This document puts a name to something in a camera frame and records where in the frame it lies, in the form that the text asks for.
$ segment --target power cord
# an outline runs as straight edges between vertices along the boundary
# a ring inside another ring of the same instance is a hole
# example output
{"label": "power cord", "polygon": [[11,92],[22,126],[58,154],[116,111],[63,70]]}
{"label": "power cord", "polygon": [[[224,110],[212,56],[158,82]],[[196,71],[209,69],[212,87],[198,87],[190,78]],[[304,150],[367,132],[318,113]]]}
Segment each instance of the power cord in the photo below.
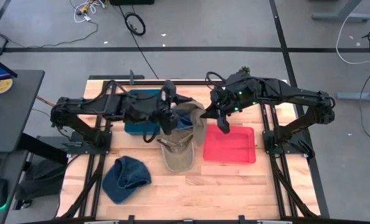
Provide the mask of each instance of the power cord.
{"label": "power cord", "polygon": [[60,42],[60,43],[57,43],[57,44],[45,44],[45,45],[41,45],[41,46],[36,46],[36,45],[32,45],[32,46],[28,46],[28,47],[25,47],[23,46],[22,44],[18,43],[18,42],[15,42],[13,40],[11,40],[10,38],[8,38],[7,36],[5,36],[4,34],[1,34],[0,33],[0,37],[2,37],[4,40],[5,40],[5,43],[4,45],[1,47],[1,51],[0,51],[0,56],[5,52],[6,50],[6,45],[9,43],[9,42],[12,42],[14,44],[17,44],[25,49],[29,49],[29,48],[44,48],[44,47],[56,47],[58,45],[61,45],[61,44],[71,44],[71,43],[74,43],[74,42],[77,42],[77,41],[81,41],[81,40],[85,40],[87,39],[88,37],[90,37],[92,34],[98,32],[98,24],[96,22],[92,22],[92,21],[88,21],[89,23],[92,23],[95,25],[95,30],[91,33],[89,33],[87,36],[83,37],[83,38],[80,38],[80,39],[75,39],[75,40],[71,40],[71,41],[65,41],[65,42]]}
{"label": "power cord", "polygon": [[[78,15],[77,13],[80,11],[79,10],[79,7],[80,6],[84,6],[84,7],[87,7],[88,9],[91,9],[91,12],[92,14],[95,14],[97,12],[97,8],[95,8],[95,6],[101,6],[103,3],[97,3],[95,1],[91,1],[91,0],[87,0],[85,3],[83,4],[79,4],[78,6],[74,7],[74,22],[76,23],[82,23],[82,22],[85,22],[85,21],[89,21],[90,18],[86,19],[85,17],[88,17],[88,15],[86,13],[80,13],[80,15]],[[84,19],[82,21],[78,21],[76,20],[76,17],[77,16],[84,16]]]}
{"label": "power cord", "polygon": [[365,83],[364,83],[364,85],[363,85],[363,87],[362,87],[362,90],[361,90],[361,92],[360,92],[360,94],[359,94],[358,109],[359,109],[359,113],[361,114],[361,126],[362,126],[362,128],[364,129],[365,134],[370,138],[370,134],[369,134],[369,133],[368,133],[368,131],[365,129],[365,125],[364,125],[364,118],[363,118],[363,111],[362,111],[362,107],[361,107],[362,93],[363,93],[363,91],[364,91],[364,89],[365,89],[365,86],[366,86],[366,84],[368,83],[369,79],[370,79],[370,75],[369,75],[369,76],[368,76],[368,78],[366,79],[366,81],[365,81]]}
{"label": "power cord", "polygon": [[340,27],[340,31],[339,31],[339,36],[337,37],[337,41],[336,41],[336,51],[337,51],[337,54],[339,55],[340,59],[344,62],[346,62],[347,64],[350,64],[350,65],[360,65],[360,64],[363,64],[363,63],[369,63],[370,61],[363,61],[363,62],[349,62],[347,60],[345,60],[341,55],[340,55],[340,52],[339,52],[339,40],[340,40],[340,36],[341,36],[341,31],[343,30],[343,27],[347,21],[347,19],[350,17],[350,15],[355,11],[355,9],[359,6],[359,4],[354,8],[354,10],[352,12],[350,12],[348,14],[348,16],[346,17],[346,19],[344,20],[343,24],[341,25]]}
{"label": "power cord", "polygon": [[[132,13],[132,12],[127,12],[126,14],[124,14],[123,9],[121,8],[121,6],[120,6],[120,5],[119,5],[118,7],[120,8],[121,13],[120,13],[119,11],[117,11],[117,9],[116,9],[114,6],[111,6],[111,7],[112,7],[112,8],[114,8],[114,10],[115,10],[117,13],[119,13],[119,14],[121,14],[121,15],[123,16],[123,18],[124,18],[124,22],[125,22],[125,25],[127,26],[127,29],[128,29],[128,30],[130,30],[130,33],[131,33],[131,35],[132,35],[132,37],[133,37],[133,39],[134,39],[134,42],[135,42],[135,44],[136,44],[136,46],[137,46],[138,50],[141,52],[142,57],[145,59],[145,62],[148,64],[148,66],[149,66],[150,70],[153,72],[153,75],[154,75],[157,79],[159,79],[159,77],[157,76],[156,72],[154,72],[154,70],[153,70],[152,66],[151,66],[151,65],[150,65],[150,63],[148,62],[148,59],[146,59],[146,57],[145,57],[144,53],[143,53],[143,52],[142,52],[142,50],[141,50],[140,45],[138,44],[138,42],[136,41],[135,36],[134,36],[134,34],[135,34],[135,35],[138,35],[138,36],[141,36],[141,35],[143,35],[143,34],[145,34],[145,33],[146,33],[146,26],[145,26],[145,23],[143,22],[142,18],[141,18],[139,15],[137,15],[137,14],[135,13],[134,6],[132,6],[132,8],[133,8],[133,13]],[[132,25],[132,24],[130,24],[130,22],[128,22],[128,18],[129,18],[129,17],[131,17],[131,16],[136,17],[136,18],[139,20],[139,22],[142,24],[142,26],[143,26],[143,31],[142,31],[142,32],[138,32],[138,31],[136,31],[136,29],[133,27],[133,25]]]}

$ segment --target white cable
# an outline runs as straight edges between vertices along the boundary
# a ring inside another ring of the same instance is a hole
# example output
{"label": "white cable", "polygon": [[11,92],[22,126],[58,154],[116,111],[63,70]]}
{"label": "white cable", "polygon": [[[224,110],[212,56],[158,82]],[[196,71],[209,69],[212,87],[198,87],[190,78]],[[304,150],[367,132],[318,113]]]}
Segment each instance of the white cable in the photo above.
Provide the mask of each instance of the white cable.
{"label": "white cable", "polygon": [[[76,16],[77,16],[77,11],[78,11],[78,8],[80,7],[80,6],[83,6],[83,5],[85,5],[85,4],[88,4],[89,3],[89,1],[86,1],[85,3],[83,3],[83,4],[80,4],[80,5],[78,5],[78,6],[76,6],[76,8],[74,9],[74,22],[76,22],[76,23],[82,23],[82,22],[85,22],[85,21],[87,21],[86,19],[83,19],[83,20],[81,20],[81,21],[78,21],[78,20],[76,20]],[[97,12],[97,9],[95,8],[95,6],[100,6],[100,4],[99,3],[96,3],[96,2],[93,2],[93,3],[91,3],[90,5],[89,5],[89,7],[88,8],[90,8],[91,9],[91,12],[92,12],[92,14],[95,14],[96,12]]]}
{"label": "white cable", "polygon": [[339,32],[339,36],[337,37],[337,42],[336,42],[336,51],[337,51],[337,54],[339,55],[339,57],[342,59],[342,61],[350,64],[350,65],[359,65],[359,64],[362,64],[362,63],[369,63],[370,61],[363,61],[363,62],[349,62],[347,60],[345,60],[341,55],[340,55],[340,52],[339,52],[339,49],[338,49],[338,45],[339,45],[339,40],[340,40],[340,35],[341,35],[341,31],[343,30],[343,27],[348,19],[348,17],[354,12],[354,10],[352,12],[350,12],[350,14],[346,17],[346,19],[344,20],[343,24],[341,25],[341,28],[340,28],[340,32]]}

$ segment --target blue cap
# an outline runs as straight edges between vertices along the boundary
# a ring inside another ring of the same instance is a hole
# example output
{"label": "blue cap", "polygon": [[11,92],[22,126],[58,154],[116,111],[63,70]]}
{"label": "blue cap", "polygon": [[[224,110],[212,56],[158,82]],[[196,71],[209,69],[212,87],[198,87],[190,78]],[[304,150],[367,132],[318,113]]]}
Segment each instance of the blue cap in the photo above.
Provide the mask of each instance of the blue cap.
{"label": "blue cap", "polygon": [[138,188],[152,183],[148,168],[139,160],[123,156],[107,172],[102,188],[114,203],[122,203]]}

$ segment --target concrete floor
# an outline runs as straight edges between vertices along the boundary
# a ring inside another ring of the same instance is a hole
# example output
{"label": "concrete floor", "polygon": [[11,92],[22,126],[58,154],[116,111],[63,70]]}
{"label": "concrete floor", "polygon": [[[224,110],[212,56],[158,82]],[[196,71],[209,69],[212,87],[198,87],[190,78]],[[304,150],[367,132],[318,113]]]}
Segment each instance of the concrete floor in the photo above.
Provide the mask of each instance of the concrete floor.
{"label": "concrete floor", "polygon": [[[333,48],[341,23],[313,21],[311,13],[336,10],[344,3],[276,0],[288,47]],[[4,0],[0,0],[0,8],[3,4]],[[265,0],[156,0],[152,6],[135,6],[135,9],[147,25],[146,34],[137,37],[142,47],[280,46],[270,5]],[[363,1],[356,12],[370,13],[370,1]],[[135,47],[123,19],[111,7],[106,10],[98,7],[91,17],[99,23],[96,34],[60,47]],[[12,1],[0,20],[0,32],[25,46],[73,40],[92,30],[92,24],[74,23],[73,9],[66,0]],[[346,24],[339,46],[355,48],[359,42],[360,48],[368,47],[367,40],[361,37],[369,30],[370,21]],[[160,78],[204,78],[210,70],[227,77],[248,65],[252,75],[288,79],[280,52],[146,52],[145,55]],[[352,62],[370,60],[368,53],[343,54],[343,57]],[[323,90],[333,96],[338,91],[361,91],[370,74],[370,63],[348,65],[336,53],[291,53],[290,58],[300,88]],[[51,101],[60,96],[82,96],[89,75],[126,75],[132,69],[136,74],[154,78],[139,52],[6,53],[0,61],[12,69],[45,70],[39,95]],[[370,103],[363,103],[362,107],[370,132]],[[40,102],[34,108],[50,110]],[[337,101],[334,110],[337,117],[332,124],[310,128],[329,213],[331,218],[370,221],[370,139],[361,128],[357,103]],[[38,112],[31,114],[25,132],[59,135],[50,128],[49,119]],[[31,208],[11,212],[7,223],[50,219],[56,205],[57,197],[39,198]]]}

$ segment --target black metal rail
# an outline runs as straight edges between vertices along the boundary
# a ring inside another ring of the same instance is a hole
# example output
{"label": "black metal rail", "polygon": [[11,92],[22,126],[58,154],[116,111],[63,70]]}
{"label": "black metal rail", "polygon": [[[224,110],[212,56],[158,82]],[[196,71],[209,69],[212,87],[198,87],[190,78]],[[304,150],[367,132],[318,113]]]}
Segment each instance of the black metal rail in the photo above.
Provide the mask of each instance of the black metal rail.
{"label": "black metal rail", "polygon": [[[103,84],[102,84],[102,89],[104,89],[106,84],[107,84],[107,82],[104,81]],[[101,122],[102,122],[102,117],[98,115],[97,120],[95,121],[95,127],[100,127]],[[94,161],[95,161],[95,155],[90,155],[90,157],[88,158],[87,171],[85,173],[84,187],[89,183],[90,178],[92,176]],[[84,217],[85,208],[87,207],[87,201],[88,201],[88,197],[85,197],[84,201],[81,203],[80,210],[78,212],[78,217]]]}
{"label": "black metal rail", "polygon": [[[264,104],[260,104],[260,108],[261,108],[262,121],[264,123],[264,131],[269,131],[270,130],[270,125],[269,125],[269,122],[268,122],[267,109],[265,108],[265,105]],[[270,157],[271,165],[274,162],[276,162],[275,161],[275,157],[273,157],[273,156],[271,156],[269,154],[268,154],[268,156]],[[273,184],[275,186],[275,193],[277,195],[279,215],[281,217],[284,217],[286,215],[286,211],[285,211],[285,205],[283,203],[282,191],[281,191],[281,188],[280,188],[279,180],[275,176],[275,174],[273,173],[273,171],[272,171],[272,178],[273,178]]]}
{"label": "black metal rail", "polygon": [[[277,110],[276,110],[274,105],[270,105],[270,110],[271,110],[271,116],[272,116],[272,121],[273,121],[273,127],[276,128],[276,127],[279,126]],[[283,175],[285,176],[285,179],[291,185],[292,182],[290,180],[289,168],[287,166],[287,160],[286,160],[285,152],[283,152],[282,155],[280,156],[280,162],[282,164]],[[289,193],[287,193],[287,196],[288,196],[289,204],[290,204],[290,213],[292,214],[292,216],[297,217],[296,203],[293,201],[293,199],[292,199],[292,197],[290,196]]]}

